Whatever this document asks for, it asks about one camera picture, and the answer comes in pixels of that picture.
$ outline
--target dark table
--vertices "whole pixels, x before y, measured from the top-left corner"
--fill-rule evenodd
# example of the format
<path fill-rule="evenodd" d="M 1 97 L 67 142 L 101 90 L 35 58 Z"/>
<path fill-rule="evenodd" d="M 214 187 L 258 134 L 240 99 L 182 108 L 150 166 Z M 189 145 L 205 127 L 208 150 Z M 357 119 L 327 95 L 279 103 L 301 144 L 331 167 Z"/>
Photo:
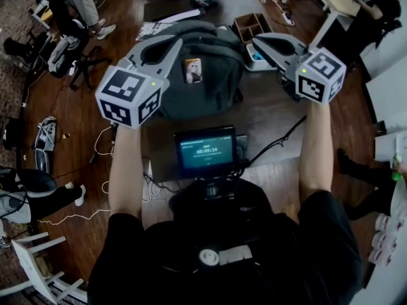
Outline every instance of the dark table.
<path fill-rule="evenodd" d="M 149 3 L 144 10 L 144 20 L 152 21 L 166 15 L 192 10 L 191 0 L 160 0 Z M 233 19 L 248 13 L 262 13 L 268 18 L 259 0 L 216 0 L 219 4 L 202 20 L 216 25 L 231 25 Z M 215 116 L 174 121 L 159 116 L 143 125 L 146 131 L 145 156 L 151 161 L 153 176 L 157 181 L 179 178 L 174 133 L 199 128 L 234 125 L 237 134 L 249 136 L 247 157 L 252 159 L 271 141 L 283 135 L 306 113 L 306 103 L 296 104 L 282 89 L 275 71 L 245 71 L 240 82 L 244 101 L 230 110 Z M 266 152 L 254 165 L 264 165 L 300 155 L 304 126 L 299 126 L 284 144 Z"/>

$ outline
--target brown compartment box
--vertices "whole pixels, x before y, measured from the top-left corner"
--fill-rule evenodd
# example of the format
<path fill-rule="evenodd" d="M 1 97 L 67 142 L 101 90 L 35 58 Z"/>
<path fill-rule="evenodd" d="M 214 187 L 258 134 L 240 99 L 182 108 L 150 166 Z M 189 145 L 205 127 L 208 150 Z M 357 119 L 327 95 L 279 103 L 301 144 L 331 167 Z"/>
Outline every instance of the brown compartment box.
<path fill-rule="evenodd" d="M 266 17 L 261 13 L 250 13 L 237 17 L 233 22 L 233 27 L 244 44 L 250 43 L 252 38 L 258 34 L 272 32 Z"/>

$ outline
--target black electronic device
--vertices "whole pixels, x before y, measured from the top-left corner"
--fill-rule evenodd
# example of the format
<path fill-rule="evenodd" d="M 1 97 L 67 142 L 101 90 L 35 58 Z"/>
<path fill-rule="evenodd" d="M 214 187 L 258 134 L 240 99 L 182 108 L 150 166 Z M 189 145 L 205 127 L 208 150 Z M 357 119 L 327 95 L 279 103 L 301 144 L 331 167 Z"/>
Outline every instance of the black electronic device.
<path fill-rule="evenodd" d="M 238 163 L 233 126 L 179 132 L 174 138 L 184 178 L 224 175 Z"/>
<path fill-rule="evenodd" d="M 194 6 L 203 9 L 209 9 L 215 7 L 217 2 L 214 0 L 192 0 Z"/>

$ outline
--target round white button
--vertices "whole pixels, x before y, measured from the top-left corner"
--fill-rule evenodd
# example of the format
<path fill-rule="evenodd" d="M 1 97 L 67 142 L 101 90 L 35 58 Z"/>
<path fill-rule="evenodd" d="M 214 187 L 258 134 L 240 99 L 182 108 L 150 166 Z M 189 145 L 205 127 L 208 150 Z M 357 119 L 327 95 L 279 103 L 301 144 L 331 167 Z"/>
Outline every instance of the round white button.
<path fill-rule="evenodd" d="M 219 263 L 219 255 L 212 250 L 202 250 L 199 259 L 207 266 L 216 266 Z"/>

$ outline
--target display screen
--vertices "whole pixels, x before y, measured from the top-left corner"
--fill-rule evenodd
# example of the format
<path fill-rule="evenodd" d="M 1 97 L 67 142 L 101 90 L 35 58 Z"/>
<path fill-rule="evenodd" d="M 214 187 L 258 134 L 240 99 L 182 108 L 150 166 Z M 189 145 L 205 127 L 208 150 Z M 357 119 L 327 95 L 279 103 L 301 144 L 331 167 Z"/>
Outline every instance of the display screen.
<path fill-rule="evenodd" d="M 188 140 L 180 143 L 185 168 L 201 168 L 233 162 L 232 136 Z"/>

